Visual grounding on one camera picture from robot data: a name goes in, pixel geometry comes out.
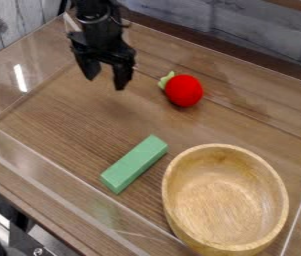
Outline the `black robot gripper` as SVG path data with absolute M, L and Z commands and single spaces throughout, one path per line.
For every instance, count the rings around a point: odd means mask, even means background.
M 113 66 L 114 85 L 124 90 L 133 79 L 136 50 L 124 40 L 124 24 L 120 16 L 78 16 L 80 31 L 67 36 L 77 63 L 88 80 L 93 80 L 101 72 L 101 63 Z

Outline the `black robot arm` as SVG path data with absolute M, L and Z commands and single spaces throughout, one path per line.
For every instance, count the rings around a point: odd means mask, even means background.
M 77 63 L 88 80 L 101 72 L 101 64 L 109 64 L 114 72 L 114 86 L 124 90 L 133 79 L 136 49 L 124 40 L 120 4 L 117 0 L 74 0 L 76 19 L 81 31 L 67 33 Z

